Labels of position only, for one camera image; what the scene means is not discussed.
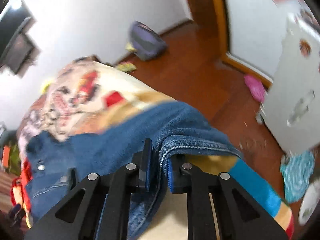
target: blue cloth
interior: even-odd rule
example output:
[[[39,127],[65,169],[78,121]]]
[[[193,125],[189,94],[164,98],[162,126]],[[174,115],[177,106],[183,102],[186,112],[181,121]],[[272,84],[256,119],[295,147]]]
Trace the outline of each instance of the blue cloth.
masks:
[[[238,160],[229,174],[272,216],[277,215],[281,198],[253,169],[243,160]]]
[[[27,146],[33,179],[26,190],[34,220],[41,218],[69,189],[69,169],[76,168],[79,180],[91,172],[115,172],[143,149],[151,138],[153,150],[150,190],[131,198],[128,237],[136,239],[148,226],[166,193],[168,159],[173,154],[236,155],[228,137],[212,128],[193,107],[183,102],[155,106],[103,134],[80,134],[58,142],[47,132]]]
[[[284,178],[285,200],[289,204],[303,197],[314,167],[315,158],[310,151],[290,157],[288,164],[280,165],[280,171]]]

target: wooden baseboard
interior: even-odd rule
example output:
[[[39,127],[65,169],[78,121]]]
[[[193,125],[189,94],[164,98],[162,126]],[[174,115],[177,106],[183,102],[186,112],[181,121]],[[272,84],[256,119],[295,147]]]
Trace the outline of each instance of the wooden baseboard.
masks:
[[[240,70],[243,73],[250,74],[250,75],[258,78],[259,80],[261,80],[262,84],[266,88],[270,88],[271,87],[272,82],[270,80],[268,80],[265,77],[261,76],[259,73],[257,73],[254,70],[248,68],[247,66],[235,61],[234,59],[229,58],[226,54],[222,55],[220,59],[221,59],[221,61],[223,63],[229,64],[229,65],[235,67],[236,69]]]

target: purple bag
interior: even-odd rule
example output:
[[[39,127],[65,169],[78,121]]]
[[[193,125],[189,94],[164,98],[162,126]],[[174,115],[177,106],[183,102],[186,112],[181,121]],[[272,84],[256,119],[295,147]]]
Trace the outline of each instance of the purple bag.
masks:
[[[143,61],[157,57],[167,48],[164,40],[141,22],[136,21],[132,24],[129,37],[136,50],[135,54]]]

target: metal button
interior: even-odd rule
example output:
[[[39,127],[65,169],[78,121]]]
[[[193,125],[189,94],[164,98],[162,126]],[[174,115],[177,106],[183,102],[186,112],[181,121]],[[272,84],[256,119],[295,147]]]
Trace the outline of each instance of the metal button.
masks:
[[[192,164],[191,163],[183,163],[182,168],[185,170],[190,170],[192,168]]]
[[[45,169],[45,166],[43,164],[38,166],[38,170],[43,171]]]
[[[221,173],[220,177],[221,177],[221,179],[225,179],[225,180],[230,179],[229,173],[226,173],[226,172]]]
[[[126,168],[128,170],[134,170],[137,167],[137,165],[135,165],[134,163],[128,163]]]
[[[98,178],[98,174],[97,173],[90,173],[88,175],[88,180],[95,180]]]

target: blue stripe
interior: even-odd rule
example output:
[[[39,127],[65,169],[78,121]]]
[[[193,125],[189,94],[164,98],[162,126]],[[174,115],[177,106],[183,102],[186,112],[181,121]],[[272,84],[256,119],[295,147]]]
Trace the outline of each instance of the blue stripe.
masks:
[[[229,174],[274,218],[281,204],[281,198],[270,186],[244,161],[238,160]]]

